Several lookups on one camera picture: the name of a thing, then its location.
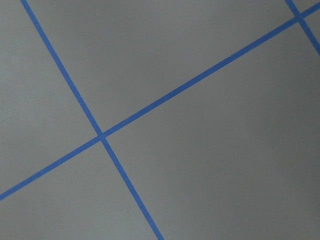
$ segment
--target tape grid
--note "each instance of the tape grid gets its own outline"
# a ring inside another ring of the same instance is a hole
[[[115,152],[111,148],[109,142],[107,141],[106,137],[110,136],[111,134],[115,133],[116,131],[122,129],[123,127],[127,126],[128,124],[132,123],[136,119],[142,117],[143,115],[147,114],[148,112],[152,111],[156,107],[162,105],[166,101],[172,99],[176,95],[182,93],[186,89],[192,87],[196,83],[200,82],[204,78],[208,77],[209,75],[215,73],[216,71],[220,70],[221,68],[225,67],[226,65],[232,63],[236,59],[240,58],[241,56],[245,55],[249,51],[255,49],[256,47],[260,46],[261,44],[265,43],[266,41],[270,40],[271,38],[275,37],[279,33],[283,32],[284,30],[288,29],[292,25],[299,23],[304,30],[305,34],[308,36],[309,40],[311,41],[314,48],[320,54],[320,44],[313,35],[312,31],[308,27],[307,23],[305,22],[304,18],[313,14],[315,11],[320,9],[320,2],[313,5],[312,7],[308,8],[304,12],[300,13],[296,6],[294,5],[292,0],[285,0],[288,4],[289,8],[291,9],[292,13],[294,14],[294,18],[288,20],[284,24],[278,26],[274,30],[268,32],[266,35],[260,37],[259,39],[255,40],[254,42],[250,43],[249,45],[245,46],[244,48],[240,49],[239,51],[235,52],[231,56],[225,58],[224,60],[220,61],[216,65],[212,66],[211,68],[207,69],[206,71],[200,73],[198,76],[192,78],[191,80],[187,81],[186,83],[182,84],[181,86],[177,87],[176,89],[172,90],[171,92],[167,93],[163,97],[157,99],[156,101],[152,102],[148,106],[142,108],[138,112],[132,114],[131,116],[127,117],[123,121],[119,122],[118,124],[114,125],[110,129],[105,132],[102,132],[101,128],[99,127],[97,121],[95,120],[93,114],[91,113],[90,109],[88,108],[86,102],[80,95],[78,89],[76,88],[75,84],[73,83],[71,77],[69,76],[66,68],[62,64],[61,60],[59,59],[56,51],[54,50],[53,46],[51,45],[49,39],[47,38],[45,32],[43,31],[40,23],[38,22],[36,16],[34,15],[32,9],[30,8],[27,0],[20,0],[22,5],[24,6],[27,14],[29,15],[34,27],[38,31],[40,37],[42,38],[43,43],[47,47],[48,51],[50,52],[54,62],[56,63],[57,67],[59,68],[62,76],[64,77],[65,81],[69,85],[73,95],[75,96],[76,100],[80,104],[82,110],[84,111],[86,117],[88,118],[89,122],[91,123],[93,129],[95,130],[97,136],[93,139],[87,141],[83,145],[79,146],[75,150],[69,152],[67,155],[63,156],[62,158],[56,160],[55,162],[51,163],[50,165],[46,166],[45,168],[41,169],[40,171],[36,172],[32,176],[28,177],[27,179],[23,180],[22,182],[18,183],[17,185],[13,186],[12,188],[8,189],[7,191],[0,194],[0,201],[9,197],[16,191],[22,189],[23,187],[27,186],[28,184],[32,183],[36,179],[40,178],[41,176],[45,175],[46,173],[50,172],[51,170],[57,168],[61,164],[65,163],[69,159],[73,158],[74,156],[80,154],[84,150],[90,148],[91,146],[95,145],[98,142],[101,142],[104,146],[105,150],[107,151],[108,155],[110,156],[112,162],[114,163],[115,167],[117,168],[119,174],[121,175],[123,181],[125,182],[126,186],[128,187],[131,195],[133,196],[135,202],[137,203],[138,207],[140,208],[141,212],[143,213],[146,221],[150,225],[151,229],[153,230],[155,236],[158,240],[164,240],[161,232],[159,231],[156,223],[152,219],[150,213],[148,212],[147,208],[145,207],[143,201],[141,200],[138,192],[136,191],[135,187],[133,186],[132,182],[130,181],[127,173],[125,172],[124,168],[122,167],[120,161],[118,160]]]

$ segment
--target gray surface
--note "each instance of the gray surface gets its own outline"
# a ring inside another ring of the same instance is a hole
[[[293,17],[278,0],[29,3],[103,131]],[[95,134],[20,2],[0,20],[2,193]],[[319,66],[296,24],[108,138],[166,240],[320,238]],[[1,201],[0,239],[156,237],[98,143]]]
[[[101,143],[4,199],[1,240],[155,240]]]

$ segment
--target blue painter's tape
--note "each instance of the blue painter's tape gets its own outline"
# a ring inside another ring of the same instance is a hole
[[[96,136],[95,138],[87,141],[85,144],[81,145],[77,149],[69,152],[67,155],[63,156],[62,158],[58,159],[57,161],[51,163],[50,165],[46,166],[45,168],[41,169],[40,171],[36,172],[32,176],[28,177],[27,179],[23,180],[22,182],[18,183],[17,185],[13,186],[12,188],[8,189],[7,191],[0,194],[0,201],[9,197],[11,194],[14,194],[16,191],[24,188],[25,186],[32,183],[34,180],[42,177],[43,175],[47,174],[51,170],[57,168],[61,164],[65,163],[69,159],[73,158],[74,156],[78,155],[79,153],[83,152],[84,150],[90,148],[92,145],[98,143],[100,140]]]
[[[310,14],[314,13],[315,11],[320,9],[320,4],[315,4],[314,6],[310,7],[306,11],[302,13],[302,16],[305,18]],[[127,117],[125,120],[119,122],[118,124],[114,125],[107,131],[103,133],[105,137],[110,136],[111,134],[115,133],[116,131],[122,129],[123,127],[127,126],[128,124],[132,123],[136,119],[142,117],[143,115],[147,114],[151,110],[155,109],[156,107],[160,106],[161,104],[165,103],[166,101],[172,99],[176,95],[182,93],[183,91],[187,90],[188,88],[192,87],[196,83],[200,82],[204,78],[208,77],[209,75],[215,73],[216,71],[222,69],[226,65],[232,63],[234,60],[240,58],[241,56],[245,55],[249,51],[255,49],[256,47],[260,46],[261,44],[265,43],[266,41],[270,40],[274,36],[278,35],[279,33],[283,32],[284,30],[288,29],[292,25],[296,24],[298,19],[292,18],[289,21],[285,22],[284,24],[278,26],[274,30],[270,31],[266,35],[260,37],[259,39],[255,40],[254,42],[250,43],[249,45],[245,46],[244,48],[240,49],[239,51],[235,52],[231,56],[227,57],[226,59],[222,60],[221,62],[217,63],[216,65],[212,66],[211,68],[207,69],[206,71],[200,73],[198,76],[194,77],[193,79],[187,81],[186,83],[182,84],[181,86],[177,87],[173,91],[167,93],[163,97],[159,98],[158,100],[152,102],[148,106],[144,107],[143,109],[139,110],[138,112],[132,114],[131,116]]]
[[[307,37],[309,38],[309,40],[312,43],[313,47],[315,48],[315,50],[320,55],[320,43],[318,42],[318,40],[316,39],[315,35],[313,34],[311,29],[309,28],[308,24],[304,20],[303,16],[301,15],[301,13],[298,10],[298,8],[296,7],[296,5],[294,4],[294,2],[292,0],[285,0],[285,2],[288,5],[288,7],[290,8],[290,10],[293,13],[293,15],[298,19],[299,24],[302,27],[304,33],[307,35]]]

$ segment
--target gray background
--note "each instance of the gray background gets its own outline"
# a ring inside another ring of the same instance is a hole
[[[293,17],[280,0],[28,2],[103,131]],[[319,40],[320,11],[305,20]],[[2,193],[95,132],[19,1],[0,25]],[[319,66],[295,24],[108,137],[165,239],[320,239]],[[1,201],[0,239],[156,237],[97,143]]]

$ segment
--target blue tape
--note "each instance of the blue tape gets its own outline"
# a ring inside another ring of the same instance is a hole
[[[28,184],[32,183],[34,180],[37,180],[41,176],[45,175],[46,173],[50,172],[51,170],[57,168],[61,164],[65,163],[69,159],[73,158],[74,156],[78,155],[79,153],[82,153],[84,150],[90,148],[92,145],[98,143],[100,140],[96,136],[95,138],[91,139],[90,141],[87,141],[85,144],[81,145],[77,149],[73,150],[72,152],[69,152],[67,155],[63,156],[62,158],[58,159],[57,161],[51,163],[50,165],[46,166],[45,168],[41,169],[40,171],[36,172],[32,176],[28,177],[27,179],[23,180],[22,182],[18,183],[14,187],[8,189],[7,191],[0,194],[0,201],[9,197],[11,194],[14,194],[16,191],[24,188]]]
[[[84,111],[86,117],[90,121],[93,129],[95,130],[98,139],[102,142],[105,150],[109,154],[110,158],[112,159],[116,169],[120,173],[123,181],[125,182],[126,186],[128,187],[131,195],[133,196],[135,202],[137,203],[138,207],[142,211],[145,219],[147,220],[148,224],[150,225],[151,229],[153,230],[155,236],[158,240],[164,240],[164,237],[160,233],[157,225],[155,224],[154,220],[152,219],[150,213],[148,212],[147,208],[145,207],[144,203],[142,202],[141,198],[138,195],[138,192],[136,191],[135,187],[133,186],[132,182],[130,181],[128,175],[126,174],[124,168],[120,164],[118,158],[116,157],[114,151],[112,150],[111,146],[109,145],[108,141],[103,135],[103,132],[101,131],[96,119],[94,118],[93,114],[90,112],[86,102],[81,97],[78,89],[76,88],[74,82],[72,81],[71,77],[69,76],[66,68],[64,67],[63,63],[61,62],[60,58],[58,57],[56,51],[54,50],[53,46],[51,45],[49,39],[47,38],[45,32],[43,31],[42,27],[40,26],[40,23],[38,22],[36,16],[34,15],[32,9],[30,8],[28,2],[26,0],[21,0],[27,14],[29,15],[31,21],[33,22],[36,30],[38,31],[40,37],[42,38],[45,46],[47,47],[48,51],[50,52],[54,62],[56,63],[57,67],[59,68],[61,74],[63,75],[65,81],[69,85],[71,91],[73,92],[73,95],[77,99],[78,103],[80,104],[82,110]]]
[[[302,27],[304,33],[307,35],[307,37],[309,38],[309,40],[312,43],[313,47],[315,48],[315,50],[320,55],[320,43],[318,42],[318,40],[316,39],[315,35],[313,34],[311,29],[309,28],[308,24],[304,20],[303,16],[301,15],[301,13],[298,10],[298,8],[296,7],[296,5],[294,4],[294,2],[292,0],[285,0],[285,2],[288,5],[288,7],[290,8],[290,10],[293,13],[293,15],[298,19],[299,24]]]
[[[320,3],[315,4],[314,6],[310,7],[306,11],[302,13],[302,16],[305,18],[310,14],[314,13],[315,11],[320,9]],[[105,137],[110,136],[111,134],[115,133],[116,131],[122,129],[123,127],[127,126],[128,124],[132,123],[136,119],[142,117],[143,115],[147,114],[151,110],[155,109],[156,107],[160,106],[161,104],[165,103],[166,101],[172,99],[173,97],[177,96],[178,94],[182,93],[183,91],[187,90],[188,88],[192,87],[196,83],[200,82],[204,78],[208,77],[209,75],[215,73],[216,71],[222,69],[226,65],[232,63],[234,60],[240,58],[241,56],[245,55],[246,53],[250,52],[251,50],[255,49],[256,47],[260,46],[261,44],[265,43],[269,39],[273,38],[274,36],[278,35],[279,33],[283,32],[284,30],[288,29],[292,25],[298,22],[298,18],[294,17],[289,21],[285,22],[284,24],[278,26],[274,30],[270,31],[266,35],[260,37],[259,39],[255,40],[254,42],[250,43],[249,45],[245,46],[244,48],[240,49],[239,51],[235,52],[231,56],[225,58],[224,60],[220,61],[216,65],[212,66],[211,68],[207,69],[206,71],[200,73],[198,76],[194,77],[193,79],[187,81],[186,83],[182,84],[181,86],[177,87],[173,91],[167,93],[163,97],[159,98],[158,100],[152,102],[148,106],[144,107],[143,109],[139,110],[138,112],[132,114],[131,116],[127,117],[125,120],[119,122],[118,124],[114,125],[107,131],[103,133]]]

